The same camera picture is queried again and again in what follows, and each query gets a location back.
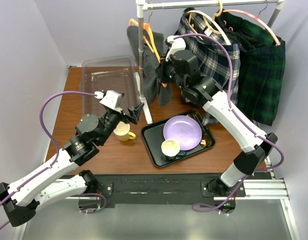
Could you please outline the orange plastic hanger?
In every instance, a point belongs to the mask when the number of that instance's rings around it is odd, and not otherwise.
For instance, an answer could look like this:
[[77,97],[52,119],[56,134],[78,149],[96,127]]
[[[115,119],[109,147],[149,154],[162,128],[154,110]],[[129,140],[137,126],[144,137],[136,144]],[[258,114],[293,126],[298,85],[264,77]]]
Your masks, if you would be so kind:
[[[129,26],[131,26],[131,25],[135,25],[135,26],[138,27],[139,23],[135,19],[131,18],[129,20]],[[143,29],[147,32],[147,34],[149,36],[149,41],[148,41],[148,39],[145,36],[143,36],[143,40],[145,41],[145,43],[146,43],[147,47],[150,49],[150,51],[155,54],[158,63],[160,63],[160,54],[159,54],[159,52],[158,52],[158,50],[156,48],[153,32],[152,32],[152,30],[150,28],[149,22],[143,23]],[[166,88],[167,87],[167,83],[162,83],[162,86],[164,88]]]

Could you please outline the grey dotted skirt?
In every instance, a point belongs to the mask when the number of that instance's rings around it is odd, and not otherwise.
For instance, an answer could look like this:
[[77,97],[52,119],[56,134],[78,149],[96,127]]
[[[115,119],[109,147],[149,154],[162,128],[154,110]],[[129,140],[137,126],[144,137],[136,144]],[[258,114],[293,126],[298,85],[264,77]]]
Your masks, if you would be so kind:
[[[128,26],[127,37],[135,56],[136,62],[139,63],[138,53],[138,27]],[[155,72],[159,67],[156,55],[149,49],[146,43],[143,43],[143,94],[149,103],[158,99],[160,106],[167,105],[172,99],[172,86],[170,83],[166,87],[160,82],[160,77]]]

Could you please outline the navy white plaid skirt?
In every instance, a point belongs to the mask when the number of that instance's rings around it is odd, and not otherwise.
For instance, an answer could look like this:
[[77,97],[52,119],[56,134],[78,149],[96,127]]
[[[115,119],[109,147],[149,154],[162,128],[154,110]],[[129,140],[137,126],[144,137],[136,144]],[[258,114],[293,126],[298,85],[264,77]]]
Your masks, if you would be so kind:
[[[223,36],[208,30],[203,16],[196,13],[194,8],[184,10],[180,19],[176,35],[205,34],[223,45],[228,52],[233,68],[232,82],[230,88],[230,99],[233,104],[238,103],[238,77],[240,69],[240,47],[238,43],[226,44]],[[229,65],[226,55],[219,45],[201,37],[185,37],[186,49],[194,53],[198,58],[198,65],[204,76],[214,78],[223,89],[228,92]]]

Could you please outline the cream wooden hanger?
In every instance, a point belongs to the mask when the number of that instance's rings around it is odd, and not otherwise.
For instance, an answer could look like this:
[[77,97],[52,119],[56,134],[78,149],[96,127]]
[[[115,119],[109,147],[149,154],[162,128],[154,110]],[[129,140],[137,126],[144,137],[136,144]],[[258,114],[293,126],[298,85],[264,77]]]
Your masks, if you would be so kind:
[[194,25],[191,24],[191,20],[193,17],[193,14],[201,15],[203,17],[203,21],[207,27],[206,30],[204,30],[204,33],[207,36],[210,36],[211,33],[215,33],[218,35],[221,35],[226,43],[227,46],[231,45],[231,42],[225,32],[222,30],[222,28],[216,23],[215,18],[219,17],[222,14],[223,10],[223,3],[221,0],[218,0],[219,3],[219,11],[213,15],[213,17],[210,17],[209,15],[203,13],[199,10],[189,10],[185,13],[185,18],[187,19],[187,23],[189,24],[189,27],[191,30],[197,34],[198,32],[195,30]]

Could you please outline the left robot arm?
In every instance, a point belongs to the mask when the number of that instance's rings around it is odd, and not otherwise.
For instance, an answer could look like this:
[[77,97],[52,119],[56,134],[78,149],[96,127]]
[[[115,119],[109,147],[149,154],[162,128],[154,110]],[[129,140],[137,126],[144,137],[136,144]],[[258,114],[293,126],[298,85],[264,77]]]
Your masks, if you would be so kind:
[[89,170],[83,170],[67,181],[56,183],[63,175],[82,166],[99,153],[120,122],[137,125],[143,103],[129,107],[107,108],[102,116],[84,115],[76,134],[56,154],[27,176],[13,183],[0,183],[0,206],[8,223],[18,227],[31,220],[42,208],[71,196],[96,196],[98,181]]

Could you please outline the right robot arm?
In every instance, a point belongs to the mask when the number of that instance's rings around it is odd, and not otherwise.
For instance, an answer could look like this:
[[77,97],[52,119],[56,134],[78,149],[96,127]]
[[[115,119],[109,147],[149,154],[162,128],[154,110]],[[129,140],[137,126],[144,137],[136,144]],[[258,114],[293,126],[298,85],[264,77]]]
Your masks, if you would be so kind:
[[267,134],[254,125],[228,98],[222,86],[212,77],[204,76],[198,58],[189,50],[161,56],[156,69],[162,83],[175,83],[183,96],[220,122],[234,137],[241,153],[222,175],[211,180],[209,191],[229,196],[244,176],[253,174],[269,155],[277,136]]

